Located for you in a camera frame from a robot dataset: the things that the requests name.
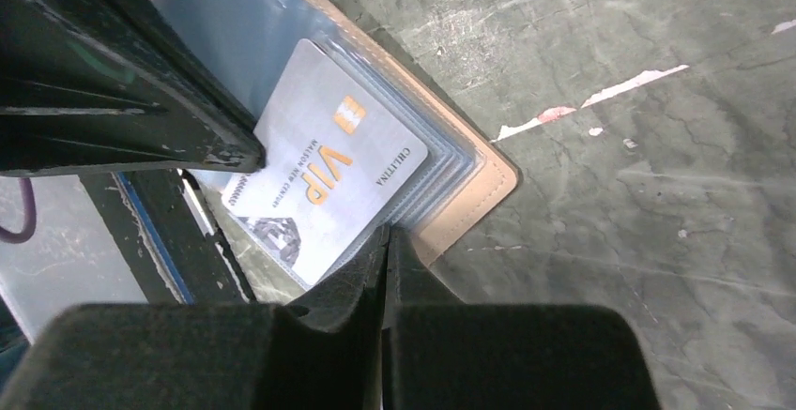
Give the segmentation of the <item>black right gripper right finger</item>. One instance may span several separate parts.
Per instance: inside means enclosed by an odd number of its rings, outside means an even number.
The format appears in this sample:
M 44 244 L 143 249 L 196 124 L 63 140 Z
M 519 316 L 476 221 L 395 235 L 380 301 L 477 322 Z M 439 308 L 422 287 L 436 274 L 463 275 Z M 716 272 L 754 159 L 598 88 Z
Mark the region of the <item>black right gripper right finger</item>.
M 596 305 L 467 304 L 390 230 L 382 333 L 387 409 L 656 409 L 634 331 Z

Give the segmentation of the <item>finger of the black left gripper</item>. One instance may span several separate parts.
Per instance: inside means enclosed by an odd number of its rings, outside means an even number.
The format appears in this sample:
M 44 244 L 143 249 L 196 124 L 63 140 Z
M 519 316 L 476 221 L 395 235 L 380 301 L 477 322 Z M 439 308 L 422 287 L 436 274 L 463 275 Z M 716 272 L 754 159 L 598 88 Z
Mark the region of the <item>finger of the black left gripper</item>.
M 253 117 L 150 0 L 1 0 L 1 172 L 249 173 Z

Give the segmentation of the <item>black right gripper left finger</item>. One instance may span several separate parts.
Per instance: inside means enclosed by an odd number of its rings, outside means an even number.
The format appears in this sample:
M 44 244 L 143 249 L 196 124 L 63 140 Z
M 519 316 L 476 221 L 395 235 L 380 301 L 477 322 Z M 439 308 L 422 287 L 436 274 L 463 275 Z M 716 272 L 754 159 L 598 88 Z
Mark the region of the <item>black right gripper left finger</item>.
M 375 409 L 387 227 L 287 304 L 84 304 L 42 332 L 5 409 Z

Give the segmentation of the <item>silver VIP credit card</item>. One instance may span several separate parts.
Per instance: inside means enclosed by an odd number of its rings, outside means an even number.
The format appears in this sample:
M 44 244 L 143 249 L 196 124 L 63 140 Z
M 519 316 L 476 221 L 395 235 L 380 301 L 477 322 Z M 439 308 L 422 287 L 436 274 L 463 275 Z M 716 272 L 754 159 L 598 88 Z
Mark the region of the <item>silver VIP credit card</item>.
M 426 143 L 314 42 L 298 42 L 258 121 L 263 169 L 222 202 L 281 265 L 317 283 L 429 156 Z

